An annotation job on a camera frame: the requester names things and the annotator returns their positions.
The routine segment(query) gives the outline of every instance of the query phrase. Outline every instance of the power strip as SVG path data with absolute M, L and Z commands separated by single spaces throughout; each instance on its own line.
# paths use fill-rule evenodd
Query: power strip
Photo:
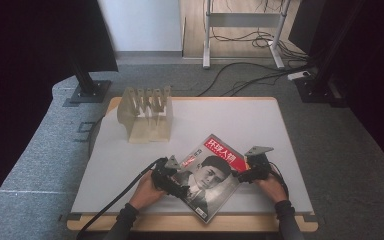
M 299 78 L 306 78 L 311 76 L 311 74 L 307 71 L 302 71 L 302 72 L 297 72 L 297 73 L 292 73 L 288 75 L 288 80 L 295 80 Z

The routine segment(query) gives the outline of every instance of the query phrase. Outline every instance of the black cable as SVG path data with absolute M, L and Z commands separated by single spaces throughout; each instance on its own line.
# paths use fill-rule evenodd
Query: black cable
M 269 0 L 266 0 L 266 4 L 265 4 L 265 6 L 264 6 L 264 13 L 267 11 L 267 6 L 268 6 L 268 4 L 269 4 Z
M 257 12 L 258 8 L 259 8 L 262 4 L 263 4 L 263 0 L 261 0 L 260 4 L 258 4 L 258 6 L 255 8 L 254 13 Z
M 226 66 L 222 67 L 222 69 L 220 69 L 220 71 L 217 73 L 217 75 L 215 76 L 213 82 L 210 84 L 210 86 L 208 86 L 204 91 L 202 91 L 200 94 L 196 95 L 196 97 L 200 97 L 202 96 L 204 93 L 208 92 L 208 90 L 211 89 L 211 87 L 216 83 L 218 77 L 220 76 L 220 74 L 227 68 L 227 67 L 230 67 L 230 66 L 233 66 L 233 65 L 238 65 L 238 64 L 249 64 L 249 65 L 254 65 L 254 66 L 259 66 L 259 67 L 263 67 L 263 68 L 266 68 L 266 69 L 269 69 L 269 70 L 272 70 L 272 71 L 279 71 L 279 72 L 282 72 L 284 70 L 282 69 L 275 69 L 275 68 L 270 68 L 270 67 L 267 67 L 265 65 L 261 65 L 261 64 L 256 64 L 256 63 L 248 63 L 248 62 L 236 62 L 236 63 L 230 63 L 230 64 L 227 64 Z
M 266 36 L 270 36 L 268 33 L 259 32 L 258 30 L 254 31 L 254 32 L 251 32 L 251 33 L 248 33 L 248 34 L 246 34 L 246 35 L 244 35 L 242 37 L 237 37 L 237 38 L 228 38 L 228 37 L 225 37 L 225 36 L 216 35 L 214 33 L 214 29 L 212 30 L 212 32 L 213 32 L 213 36 L 210 37 L 210 38 L 215 38 L 217 41 L 220 41 L 220 42 L 252 42 L 252 41 L 255 41 L 256 38 L 253 38 L 253 39 L 244 39 L 244 38 L 249 37 L 249 36 L 251 36 L 253 34 L 260 34 L 259 36 L 262 36 L 261 33 L 266 34 Z
M 226 2 L 226 6 L 230 10 L 230 12 L 233 12 L 232 9 L 230 9 L 230 7 L 229 7 L 229 2 L 227 0 L 225 0 L 225 2 Z
M 92 225 L 99 217 L 101 217 L 102 214 L 104 214 L 108 209 L 110 209 L 110 207 L 112 205 L 114 205 L 118 200 L 120 200 L 120 198 L 122 198 L 128 191 L 130 191 L 130 189 L 136 184 L 136 182 L 139 181 L 139 179 L 146 172 L 151 170 L 151 168 L 156 164 L 157 161 L 158 160 L 154 161 L 148 167 L 146 167 L 142 172 L 140 172 L 139 175 L 136 176 L 136 178 L 133 179 L 133 181 L 123 190 L 123 192 L 121 192 L 117 197 L 114 198 L 114 200 L 112 200 L 107 206 L 105 206 L 101 211 L 99 211 L 91 220 L 89 220 L 89 222 L 87 222 L 86 225 L 84 225 L 83 228 L 79 231 L 79 233 L 77 234 L 76 239 L 77 240 L 81 239 L 81 237 L 84 234 L 84 232 L 86 231 L 86 229 L 88 227 L 90 227 L 90 225 Z
M 271 8 L 271 7 L 269 7 L 272 11 L 277 11 L 277 10 L 279 10 L 279 12 L 281 12 L 282 11 L 282 6 L 283 6 L 283 1 L 284 0 L 282 0 L 281 2 L 280 2 L 280 5 L 277 7 L 277 8 Z
M 284 75 L 287 75 L 287 74 L 291 74 L 291 73 L 294 73 L 294 72 L 298 72 L 298 71 L 301 71 L 301 70 L 304 70 L 304 69 L 307 69 L 307 68 L 310 68 L 312 67 L 312 65 L 304 65 L 304 66 L 301 66 L 301 67 L 298 67 L 298 68 L 292 68 L 292 69 L 288 69 L 288 70 L 278 70 L 278 69 L 272 69 L 272 70 L 277 70 L 277 71 L 280 71 L 281 73 L 269 73 L 263 77 L 260 77 L 260 78 L 256 78 L 256 79 L 252 79 L 252 80 L 249 80 L 249 81 L 238 81 L 234 84 L 233 88 L 225 93 L 223 93 L 222 95 L 220 95 L 220 97 L 232 92 L 232 94 L 230 96 L 234 96 L 236 93 L 238 93 L 239 91 L 243 90 L 244 88 L 248 87 L 249 85 L 251 84 L 265 84 L 265 85 L 275 85 L 276 84 L 276 81 L 284 76 Z M 269 78 L 273 78 L 273 77 L 277 77 L 273 83 L 259 83 L 258 81 L 261 81 L 261 80 L 266 80 L 266 79 L 269 79 Z M 235 86 L 236 84 L 240 83 L 240 82 L 243 82 L 242 85 L 240 86 Z
M 285 180 L 283 179 L 282 173 L 280 172 L 279 168 L 276 166 L 276 164 L 269 162 L 270 165 L 274 166 L 276 168 L 276 171 L 270 170 L 269 172 L 279 181 L 280 185 L 283 187 L 283 190 L 286 193 L 286 197 L 289 198 L 289 189 L 288 186 L 285 183 Z
M 259 41 L 264 41 L 265 44 L 264 45 L 260 45 Z M 254 40 L 252 40 L 251 44 L 255 48 L 268 48 L 268 47 L 270 47 L 269 41 L 271 41 L 271 39 L 264 38 L 262 35 L 258 35 Z

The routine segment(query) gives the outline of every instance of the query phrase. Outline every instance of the gray carpet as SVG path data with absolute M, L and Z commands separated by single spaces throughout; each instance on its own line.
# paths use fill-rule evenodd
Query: gray carpet
M 47 115 L 0 188 L 0 239 L 74 239 L 76 233 L 65 221 L 88 161 L 88 131 L 111 98 L 121 96 L 128 86 L 167 85 L 173 96 L 196 96 L 223 66 L 203 70 L 193 64 L 121 65 L 119 73 L 91 73 L 94 80 L 111 80 L 111 87 L 103 103 L 78 107 L 63 107 L 77 86 L 74 77 L 55 85 Z M 259 66 L 230 66 L 204 96 L 221 96 L 240 81 L 270 72 Z M 319 229 L 306 233 L 306 239 L 384 239 L 384 154 L 376 142 L 350 109 L 302 103 L 286 76 L 264 83 L 269 84 L 253 84 L 236 95 L 270 96 L 279 102 L 319 222 Z M 135 236 L 192 239 L 184 234 Z M 264 239 L 259 234 L 240 238 Z

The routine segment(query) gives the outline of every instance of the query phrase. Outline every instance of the magazine cover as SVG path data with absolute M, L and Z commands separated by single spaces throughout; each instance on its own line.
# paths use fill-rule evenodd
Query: magazine cover
M 242 172 L 246 164 L 241 154 L 211 134 L 180 164 L 173 179 L 188 185 L 181 199 L 208 223 L 239 186 L 231 170 Z

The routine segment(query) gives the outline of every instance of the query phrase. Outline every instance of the black sleeve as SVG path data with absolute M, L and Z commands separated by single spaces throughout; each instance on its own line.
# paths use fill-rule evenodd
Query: black sleeve
M 136 215 L 139 211 L 129 203 L 126 203 L 120 214 L 117 216 L 117 221 L 114 226 L 105 236 L 104 240 L 125 240 L 129 235 L 130 229 L 136 220 Z
M 277 219 L 279 219 L 279 231 L 284 240 L 304 240 L 295 221 L 295 208 L 289 200 L 280 201 L 275 204 Z

